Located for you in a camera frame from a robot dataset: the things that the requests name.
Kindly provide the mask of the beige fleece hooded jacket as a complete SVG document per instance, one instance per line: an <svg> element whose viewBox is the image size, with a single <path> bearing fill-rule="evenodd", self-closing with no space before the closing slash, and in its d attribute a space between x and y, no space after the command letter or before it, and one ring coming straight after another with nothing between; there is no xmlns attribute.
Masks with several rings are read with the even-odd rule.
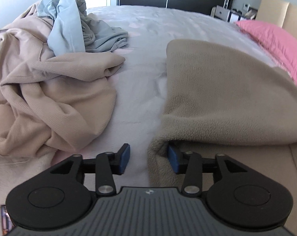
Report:
<svg viewBox="0 0 297 236"><path fill-rule="evenodd" d="M297 235L297 87L288 74L230 47L196 40L167 45L167 98L148 148L151 186L181 186L166 157L224 153L285 186Z"/></svg>

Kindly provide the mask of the white fleece garment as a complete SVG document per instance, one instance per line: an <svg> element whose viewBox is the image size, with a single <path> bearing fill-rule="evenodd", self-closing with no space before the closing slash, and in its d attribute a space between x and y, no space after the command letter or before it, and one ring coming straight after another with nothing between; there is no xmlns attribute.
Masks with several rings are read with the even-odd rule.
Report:
<svg viewBox="0 0 297 236"><path fill-rule="evenodd" d="M39 158L0 156L0 206L13 188L49 168L54 155L50 152Z"/></svg>

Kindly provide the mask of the light pink beige garment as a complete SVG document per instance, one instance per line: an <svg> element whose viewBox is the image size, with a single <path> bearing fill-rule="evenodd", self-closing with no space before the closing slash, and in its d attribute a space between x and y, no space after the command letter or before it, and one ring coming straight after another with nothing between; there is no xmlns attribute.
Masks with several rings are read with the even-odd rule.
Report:
<svg viewBox="0 0 297 236"><path fill-rule="evenodd" d="M0 157L77 152L109 123L109 83L125 58L111 52L66 53L48 46L53 22L31 5L0 29Z"/></svg>

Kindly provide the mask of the polka dot bed sheet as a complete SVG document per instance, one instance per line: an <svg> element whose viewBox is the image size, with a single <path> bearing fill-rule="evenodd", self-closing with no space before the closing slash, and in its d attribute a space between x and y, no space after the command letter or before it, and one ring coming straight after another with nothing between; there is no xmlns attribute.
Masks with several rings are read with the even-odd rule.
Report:
<svg viewBox="0 0 297 236"><path fill-rule="evenodd" d="M117 6L92 13L112 26L126 30L128 46L115 50L125 58L123 66L109 77L116 90L112 117L103 133L79 150L84 158L106 151L116 152L125 143L131 155L124 175L117 176L117 187L151 186L148 148L161 126L167 98L167 45L173 40L196 40L239 50L278 67L274 59L248 34L231 23L200 13L145 6Z"/></svg>

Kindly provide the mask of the pink pillow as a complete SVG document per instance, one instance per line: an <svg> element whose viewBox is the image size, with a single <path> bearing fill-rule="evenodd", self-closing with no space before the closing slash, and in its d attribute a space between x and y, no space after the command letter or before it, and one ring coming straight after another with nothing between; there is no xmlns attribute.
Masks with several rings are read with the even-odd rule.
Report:
<svg viewBox="0 0 297 236"><path fill-rule="evenodd" d="M297 85L297 39L272 23L242 20L236 25L263 47L290 74Z"/></svg>

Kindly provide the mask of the light blue garment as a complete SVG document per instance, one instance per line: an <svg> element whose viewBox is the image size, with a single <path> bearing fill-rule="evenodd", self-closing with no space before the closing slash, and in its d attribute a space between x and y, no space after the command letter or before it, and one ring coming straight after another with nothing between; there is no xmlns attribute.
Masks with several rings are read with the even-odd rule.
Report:
<svg viewBox="0 0 297 236"><path fill-rule="evenodd" d="M41 0L37 15L53 20L47 43L56 56L86 51L77 0Z"/></svg>

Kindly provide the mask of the grey blue garment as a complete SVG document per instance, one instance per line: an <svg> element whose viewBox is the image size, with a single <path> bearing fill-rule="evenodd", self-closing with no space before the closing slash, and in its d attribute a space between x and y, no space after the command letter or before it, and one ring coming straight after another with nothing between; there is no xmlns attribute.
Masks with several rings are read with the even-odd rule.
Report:
<svg viewBox="0 0 297 236"><path fill-rule="evenodd" d="M103 20L89 16L86 1L75 0L80 17L85 51L91 53L113 52L128 46L128 32L120 27L111 27Z"/></svg>

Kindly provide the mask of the white bedside cabinet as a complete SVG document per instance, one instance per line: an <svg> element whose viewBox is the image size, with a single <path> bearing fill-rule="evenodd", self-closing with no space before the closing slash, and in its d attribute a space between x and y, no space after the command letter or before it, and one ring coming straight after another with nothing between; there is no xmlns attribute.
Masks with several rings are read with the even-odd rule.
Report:
<svg viewBox="0 0 297 236"><path fill-rule="evenodd" d="M246 18L240 15L238 12L226 9L219 5L216 5L212 8L210 16L229 23L246 20Z"/></svg>

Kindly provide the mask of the cream padded headboard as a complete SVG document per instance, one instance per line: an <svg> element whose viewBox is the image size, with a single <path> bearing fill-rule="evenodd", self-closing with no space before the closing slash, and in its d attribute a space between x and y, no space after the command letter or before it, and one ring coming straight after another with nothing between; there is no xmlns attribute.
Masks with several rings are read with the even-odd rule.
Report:
<svg viewBox="0 0 297 236"><path fill-rule="evenodd" d="M297 39L297 5L284 0L261 0L256 20L272 23Z"/></svg>

